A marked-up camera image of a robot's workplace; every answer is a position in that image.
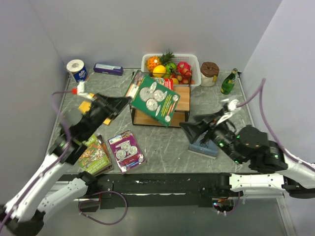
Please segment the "red 13-Storey Treehouse book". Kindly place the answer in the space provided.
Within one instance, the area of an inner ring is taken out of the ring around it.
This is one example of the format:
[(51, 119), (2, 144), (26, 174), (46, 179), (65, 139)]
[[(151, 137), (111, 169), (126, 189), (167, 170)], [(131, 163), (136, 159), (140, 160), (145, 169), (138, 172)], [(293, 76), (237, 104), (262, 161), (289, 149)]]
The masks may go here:
[(173, 90), (173, 88), (174, 88), (173, 79), (171, 79), (171, 78), (154, 77), (154, 80), (158, 84), (161, 84), (170, 90)]

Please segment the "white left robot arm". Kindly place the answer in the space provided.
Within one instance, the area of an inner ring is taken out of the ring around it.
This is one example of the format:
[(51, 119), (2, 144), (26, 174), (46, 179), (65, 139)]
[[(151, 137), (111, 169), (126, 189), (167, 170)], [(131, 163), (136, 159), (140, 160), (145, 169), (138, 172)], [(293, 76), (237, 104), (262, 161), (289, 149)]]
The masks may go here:
[(113, 121), (131, 102), (131, 97), (107, 97), (86, 94), (91, 107), (69, 124), (58, 107), (55, 111), (62, 126), (60, 136), (27, 184), (10, 201), (0, 207), (0, 226), (15, 236), (35, 236), (44, 223), (76, 198), (91, 198), (97, 193), (97, 178), (80, 172), (67, 186), (48, 195), (53, 185), (87, 149), (84, 144), (104, 121)]

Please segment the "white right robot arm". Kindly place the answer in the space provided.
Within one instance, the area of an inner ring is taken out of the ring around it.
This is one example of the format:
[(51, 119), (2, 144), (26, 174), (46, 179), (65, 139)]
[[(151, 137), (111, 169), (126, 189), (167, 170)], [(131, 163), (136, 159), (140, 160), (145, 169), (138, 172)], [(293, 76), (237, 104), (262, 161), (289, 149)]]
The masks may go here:
[(213, 190), (226, 196), (229, 192), (263, 191), (287, 192), (298, 199), (315, 196), (314, 175), (289, 161), (280, 146), (268, 139), (265, 132), (247, 125), (240, 131), (223, 118), (223, 111), (213, 114), (196, 115), (194, 122), (181, 122), (188, 141), (202, 143), (212, 141), (236, 164), (249, 162), (249, 168), (257, 174), (220, 174)]

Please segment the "green back-cover Treehouse book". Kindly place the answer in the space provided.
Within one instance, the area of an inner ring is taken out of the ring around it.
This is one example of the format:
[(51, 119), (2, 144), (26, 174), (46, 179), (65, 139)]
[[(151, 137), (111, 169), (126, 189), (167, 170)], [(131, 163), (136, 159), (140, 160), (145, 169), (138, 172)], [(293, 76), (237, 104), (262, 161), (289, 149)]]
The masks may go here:
[(158, 84), (141, 70), (137, 70), (132, 76), (125, 96), (132, 98), (131, 106), (165, 127), (170, 126), (181, 98), (178, 93)]

